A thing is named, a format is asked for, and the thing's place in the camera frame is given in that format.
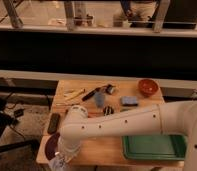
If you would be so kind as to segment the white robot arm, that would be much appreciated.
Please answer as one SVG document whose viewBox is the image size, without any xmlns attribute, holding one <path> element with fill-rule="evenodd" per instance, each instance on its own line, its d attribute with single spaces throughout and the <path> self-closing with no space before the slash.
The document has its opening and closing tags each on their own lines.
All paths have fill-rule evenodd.
<svg viewBox="0 0 197 171">
<path fill-rule="evenodd" d="M 74 105 L 61 125 L 58 150 L 71 160 L 87 138 L 152 134 L 185 135 L 183 171 L 197 171 L 197 101 L 154 104 L 95 118 L 88 117 L 84 106 Z"/>
</svg>

